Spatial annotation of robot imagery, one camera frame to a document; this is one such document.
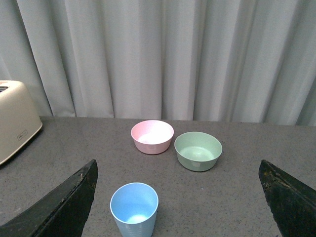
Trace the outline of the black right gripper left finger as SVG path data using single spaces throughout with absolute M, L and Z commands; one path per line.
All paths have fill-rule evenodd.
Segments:
M 80 237 L 98 179 L 91 160 L 30 208 L 0 227 L 2 237 Z

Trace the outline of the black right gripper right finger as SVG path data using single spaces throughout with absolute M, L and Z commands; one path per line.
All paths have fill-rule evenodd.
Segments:
M 272 163 L 262 160 L 259 179 L 283 237 L 316 235 L 316 191 Z

